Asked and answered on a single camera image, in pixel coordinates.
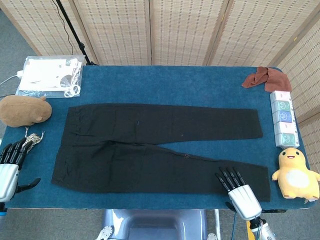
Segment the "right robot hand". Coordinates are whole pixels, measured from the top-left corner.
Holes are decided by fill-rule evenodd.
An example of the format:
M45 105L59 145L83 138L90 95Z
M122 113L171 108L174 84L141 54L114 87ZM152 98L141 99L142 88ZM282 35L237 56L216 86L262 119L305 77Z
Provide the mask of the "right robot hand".
M260 217L261 205L251 187L236 168L219 168L215 173L219 183L226 190L234 210L246 221Z

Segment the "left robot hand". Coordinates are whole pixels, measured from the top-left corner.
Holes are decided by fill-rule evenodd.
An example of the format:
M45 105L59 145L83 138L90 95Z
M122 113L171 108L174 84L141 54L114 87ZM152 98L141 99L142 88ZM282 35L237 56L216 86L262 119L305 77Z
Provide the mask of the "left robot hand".
M20 141L9 143L0 153L0 203L9 202L15 194L30 190L41 181L34 181L25 185L19 185L19 175L27 154L32 148L33 141L27 142L24 137Z

